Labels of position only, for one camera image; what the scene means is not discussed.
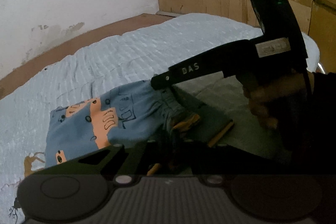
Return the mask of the right hand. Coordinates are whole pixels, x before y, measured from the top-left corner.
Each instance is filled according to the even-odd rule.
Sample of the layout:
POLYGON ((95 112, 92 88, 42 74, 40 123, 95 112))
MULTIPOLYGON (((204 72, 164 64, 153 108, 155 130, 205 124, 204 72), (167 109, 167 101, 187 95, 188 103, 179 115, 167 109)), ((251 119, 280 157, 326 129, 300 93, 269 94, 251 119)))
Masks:
POLYGON ((280 75, 267 82, 251 75, 236 78, 243 85, 251 114, 263 128, 276 129, 281 123, 298 120, 314 91, 314 74, 309 71, 280 75))

